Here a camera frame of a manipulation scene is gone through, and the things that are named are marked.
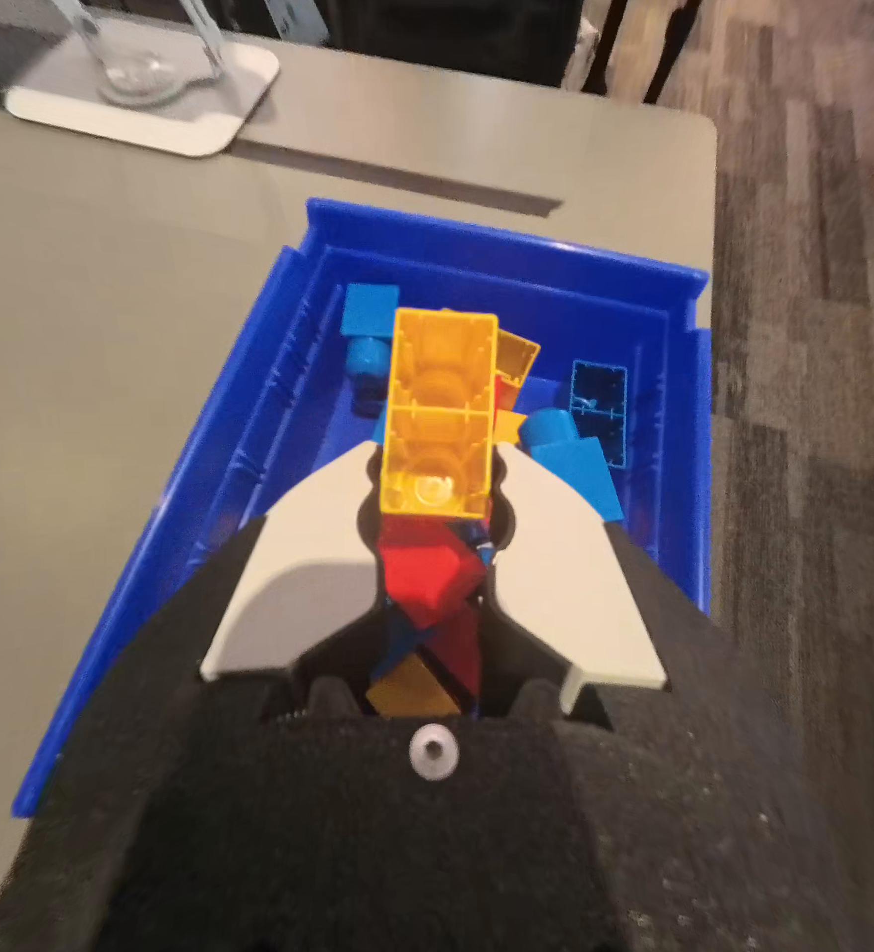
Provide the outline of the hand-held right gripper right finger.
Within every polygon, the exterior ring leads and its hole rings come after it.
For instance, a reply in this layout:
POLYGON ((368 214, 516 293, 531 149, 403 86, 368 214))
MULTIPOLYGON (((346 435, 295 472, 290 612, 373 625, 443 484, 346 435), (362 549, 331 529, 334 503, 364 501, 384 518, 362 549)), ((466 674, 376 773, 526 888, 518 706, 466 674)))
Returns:
POLYGON ((562 715, 593 715, 598 686, 661 691, 667 672, 607 523, 568 482, 511 444, 495 448, 491 525, 500 530, 480 615, 480 709, 556 688, 562 715))

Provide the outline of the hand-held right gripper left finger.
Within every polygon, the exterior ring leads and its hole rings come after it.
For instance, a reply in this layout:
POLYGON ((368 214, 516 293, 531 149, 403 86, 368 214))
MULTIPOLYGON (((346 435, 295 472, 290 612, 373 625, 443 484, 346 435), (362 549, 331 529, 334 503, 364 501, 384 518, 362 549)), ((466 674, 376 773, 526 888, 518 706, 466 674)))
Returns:
POLYGON ((358 516, 372 493, 369 467, 379 448, 359 443, 269 507, 200 664, 203 680, 290 673, 372 611, 377 565, 358 516))

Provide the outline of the heap of mega blocks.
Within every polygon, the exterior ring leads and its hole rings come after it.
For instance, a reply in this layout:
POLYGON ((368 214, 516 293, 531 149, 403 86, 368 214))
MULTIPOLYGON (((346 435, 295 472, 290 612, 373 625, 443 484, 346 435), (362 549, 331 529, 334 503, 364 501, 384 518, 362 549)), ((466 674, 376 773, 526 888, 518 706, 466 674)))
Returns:
MULTIPOLYGON (((390 331, 383 337, 390 361, 399 307, 393 308, 390 331)), ((566 412, 553 408, 539 411, 516 423, 515 436, 505 435, 505 428, 516 419, 512 407, 539 346, 499 326, 497 348, 490 516, 484 520, 445 520, 382 513, 379 550, 384 590, 420 630, 435 631, 461 621, 464 602, 487 580, 497 550, 494 543, 501 535, 491 525, 493 484, 500 471, 495 448, 500 444, 516 446, 568 482, 598 510, 607 527, 622 518, 601 446, 579 436, 566 412)))

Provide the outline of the yellow two-stud mega block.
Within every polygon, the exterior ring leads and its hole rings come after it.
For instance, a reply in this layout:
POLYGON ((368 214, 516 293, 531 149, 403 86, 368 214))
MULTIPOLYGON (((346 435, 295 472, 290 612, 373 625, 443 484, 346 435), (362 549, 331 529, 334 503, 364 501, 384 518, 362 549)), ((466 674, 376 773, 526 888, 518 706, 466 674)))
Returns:
POLYGON ((493 314, 396 310, 379 480, 383 514, 490 516, 498 332, 493 314))

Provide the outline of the blue plastic bin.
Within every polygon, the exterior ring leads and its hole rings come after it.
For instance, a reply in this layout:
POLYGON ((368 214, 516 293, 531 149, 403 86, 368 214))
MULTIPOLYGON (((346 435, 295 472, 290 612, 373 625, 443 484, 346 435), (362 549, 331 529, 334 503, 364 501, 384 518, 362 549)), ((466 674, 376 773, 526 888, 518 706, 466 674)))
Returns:
POLYGON ((575 362, 624 366, 624 465, 613 473, 624 526, 709 611, 704 271, 325 198, 306 209, 304 238, 268 273, 74 669, 15 818, 33 816, 75 720, 145 622, 248 520, 372 435, 348 401, 340 322, 350 284, 396 286, 405 306, 496 314, 502 329, 539 343, 521 411, 568 396, 575 362))

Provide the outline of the white pad on table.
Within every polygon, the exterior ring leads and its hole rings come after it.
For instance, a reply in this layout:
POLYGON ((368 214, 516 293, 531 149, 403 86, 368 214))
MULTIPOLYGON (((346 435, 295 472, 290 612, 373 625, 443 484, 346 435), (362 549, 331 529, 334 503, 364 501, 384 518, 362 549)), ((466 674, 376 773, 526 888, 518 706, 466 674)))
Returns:
POLYGON ((71 31, 6 89, 5 110, 187 158, 227 149, 278 78, 280 61, 228 40, 204 2, 179 5, 188 28, 54 2, 71 31))

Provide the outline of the black floor stand pole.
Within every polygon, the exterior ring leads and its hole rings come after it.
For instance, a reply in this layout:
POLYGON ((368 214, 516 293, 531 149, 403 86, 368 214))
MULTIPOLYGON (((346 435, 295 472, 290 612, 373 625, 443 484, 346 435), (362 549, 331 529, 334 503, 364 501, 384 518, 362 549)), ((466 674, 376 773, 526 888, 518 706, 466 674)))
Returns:
MULTIPOLYGON (((691 35, 702 4, 701 1, 684 1, 671 11, 659 61, 645 91, 644 105, 657 105, 669 75, 691 35)), ((590 93, 599 96, 608 94, 608 67, 627 6, 627 1, 610 1, 609 3, 595 47, 594 59, 586 78, 585 90, 590 93)))

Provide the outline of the grey printed sheet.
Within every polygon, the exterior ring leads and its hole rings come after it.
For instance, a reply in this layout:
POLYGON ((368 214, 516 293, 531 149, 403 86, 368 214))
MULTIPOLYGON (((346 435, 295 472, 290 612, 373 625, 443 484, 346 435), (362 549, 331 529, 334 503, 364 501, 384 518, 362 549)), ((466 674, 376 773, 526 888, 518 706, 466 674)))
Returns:
POLYGON ((330 33, 315 1, 266 1, 278 37, 286 42, 326 46, 330 33))

